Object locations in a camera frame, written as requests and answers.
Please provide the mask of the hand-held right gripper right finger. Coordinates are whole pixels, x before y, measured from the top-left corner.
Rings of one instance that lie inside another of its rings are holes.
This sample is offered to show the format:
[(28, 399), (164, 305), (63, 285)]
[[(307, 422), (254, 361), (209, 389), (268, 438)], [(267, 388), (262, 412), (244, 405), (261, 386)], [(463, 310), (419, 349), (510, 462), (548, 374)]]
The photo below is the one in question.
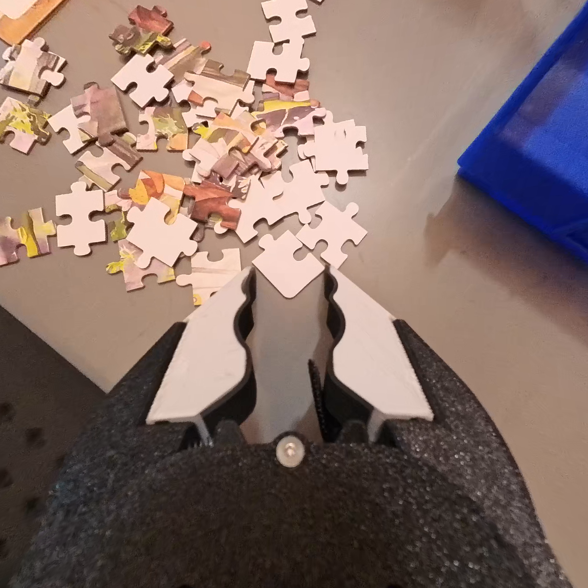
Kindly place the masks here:
[(325, 298), (333, 338), (324, 380), (327, 413), (341, 428), (362, 423), (372, 442), (388, 421), (433, 422), (399, 320), (332, 266), (325, 272)]

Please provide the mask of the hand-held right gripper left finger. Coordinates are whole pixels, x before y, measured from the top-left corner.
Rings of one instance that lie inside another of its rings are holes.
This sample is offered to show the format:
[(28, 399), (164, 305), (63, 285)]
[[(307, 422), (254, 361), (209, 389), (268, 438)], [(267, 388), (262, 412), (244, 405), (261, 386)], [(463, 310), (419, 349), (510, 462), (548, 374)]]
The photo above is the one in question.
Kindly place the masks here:
[(218, 426), (240, 428), (256, 406), (247, 339), (254, 329), (256, 274), (248, 266), (184, 321), (184, 330), (146, 414), (146, 425), (192, 425), (201, 443)]

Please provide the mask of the white-backed grey corner puzzle piece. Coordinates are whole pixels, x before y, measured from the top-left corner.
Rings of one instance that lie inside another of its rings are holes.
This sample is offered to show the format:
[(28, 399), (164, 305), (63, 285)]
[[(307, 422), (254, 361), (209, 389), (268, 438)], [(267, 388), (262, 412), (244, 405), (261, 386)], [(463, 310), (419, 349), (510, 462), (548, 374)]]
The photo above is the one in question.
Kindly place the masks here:
[(278, 238), (265, 234), (259, 239), (259, 246), (263, 252), (252, 263), (285, 298), (297, 296), (325, 271), (312, 254), (295, 259), (294, 254), (303, 243), (291, 231), (285, 231)]

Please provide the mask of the pile of puzzle pieces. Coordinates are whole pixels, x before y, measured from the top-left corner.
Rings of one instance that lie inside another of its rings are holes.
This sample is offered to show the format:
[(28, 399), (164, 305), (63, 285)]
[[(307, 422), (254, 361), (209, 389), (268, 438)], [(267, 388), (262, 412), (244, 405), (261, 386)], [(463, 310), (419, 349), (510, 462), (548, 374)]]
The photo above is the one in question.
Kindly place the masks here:
[(302, 247), (325, 243), (320, 257), (340, 268), (344, 244), (358, 246), (367, 231), (355, 220), (356, 203), (339, 209), (323, 189), (329, 172), (343, 187), (349, 172), (369, 169), (366, 128), (335, 122), (311, 97), (302, 51), (316, 28), (307, 2), (263, 1), (261, 9), (270, 41), (254, 42), (246, 70), (225, 71), (209, 42), (173, 41), (172, 29), (171, 48), (117, 53), (126, 62), (110, 85), (85, 84), (55, 114), (38, 103), (64, 84), (66, 59), (32, 33), (6, 44), (1, 86), (28, 99), (2, 101), (1, 141), (27, 155), (66, 132), (62, 144), (79, 154), (80, 178), (55, 196), (55, 215), (69, 224), (56, 226), (41, 207), (19, 226), (1, 217), (1, 266), (19, 260), (20, 246), (30, 258), (50, 254), (50, 237), (78, 256), (110, 238), (119, 258), (107, 272), (122, 273), (128, 292), (154, 275), (190, 287), (200, 306), (241, 271), (238, 247), (218, 261), (198, 252), (206, 228), (233, 232), (245, 245), (261, 221), (296, 215)]

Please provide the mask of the green and brown puzzle piece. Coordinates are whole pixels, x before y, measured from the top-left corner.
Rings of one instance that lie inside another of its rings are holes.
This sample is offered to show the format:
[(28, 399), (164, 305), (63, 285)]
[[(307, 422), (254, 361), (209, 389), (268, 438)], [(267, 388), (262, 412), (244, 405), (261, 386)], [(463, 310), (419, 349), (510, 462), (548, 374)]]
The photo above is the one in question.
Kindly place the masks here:
[(123, 56), (147, 55), (158, 46), (169, 49), (172, 40), (167, 34), (173, 28), (173, 22), (167, 18), (166, 8), (154, 5), (151, 9), (136, 5), (129, 12), (129, 25), (118, 25), (109, 34), (117, 53)]

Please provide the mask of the cardboard puzzle frame tray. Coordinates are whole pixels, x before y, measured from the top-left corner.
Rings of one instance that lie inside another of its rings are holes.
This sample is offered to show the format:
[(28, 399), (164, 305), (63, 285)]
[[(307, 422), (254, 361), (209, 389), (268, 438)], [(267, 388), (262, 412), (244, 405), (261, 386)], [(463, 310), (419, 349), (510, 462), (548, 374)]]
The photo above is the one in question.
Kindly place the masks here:
[(65, 1), (1, 1), (1, 40), (19, 44), (35, 32)]

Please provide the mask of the grey desk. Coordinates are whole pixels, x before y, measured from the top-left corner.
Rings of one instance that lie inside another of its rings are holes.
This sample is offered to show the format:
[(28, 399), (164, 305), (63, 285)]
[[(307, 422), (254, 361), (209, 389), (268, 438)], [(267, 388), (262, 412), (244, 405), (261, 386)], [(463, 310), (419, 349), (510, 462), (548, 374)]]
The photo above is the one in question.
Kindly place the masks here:
[[(245, 70), (270, 40), (260, 1), (68, 1), (40, 30), (67, 60), (40, 107), (57, 112), (122, 65), (108, 35), (137, 4), (161, 5), (174, 40), (207, 40), (225, 71)], [(465, 381), (509, 444), (548, 540), (575, 587), (587, 587), (587, 266), (462, 182), (456, 162), (583, 1), (309, 2), (313, 98), (335, 121), (365, 126), (369, 170), (325, 194), (359, 205), (367, 230), (342, 272), (406, 320)], [(17, 220), (79, 179), (62, 135), (30, 155), (1, 144), (1, 216)], [(59, 248), (1, 268), (1, 305), (105, 392), (174, 322), (194, 310), (172, 283), (125, 291), (105, 267)], [(250, 442), (286, 430), (320, 440), (307, 361), (327, 350), (322, 280), (285, 299), (258, 278), (258, 403)]]

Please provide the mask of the black dimpled chair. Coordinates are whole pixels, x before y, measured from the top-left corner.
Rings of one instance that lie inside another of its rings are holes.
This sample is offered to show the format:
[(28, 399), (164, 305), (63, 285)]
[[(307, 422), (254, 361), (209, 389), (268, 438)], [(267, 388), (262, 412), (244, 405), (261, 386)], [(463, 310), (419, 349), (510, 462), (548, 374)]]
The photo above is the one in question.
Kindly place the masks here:
[(1, 587), (18, 571), (63, 462), (105, 397), (1, 308)]

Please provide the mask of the blue plastic bin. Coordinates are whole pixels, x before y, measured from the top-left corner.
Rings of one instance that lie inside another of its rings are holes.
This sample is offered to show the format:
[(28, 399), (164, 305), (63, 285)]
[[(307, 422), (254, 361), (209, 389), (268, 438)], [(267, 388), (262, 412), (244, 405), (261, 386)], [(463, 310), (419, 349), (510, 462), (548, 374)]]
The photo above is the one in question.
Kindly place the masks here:
[(458, 175), (587, 263), (587, 3), (462, 153)]

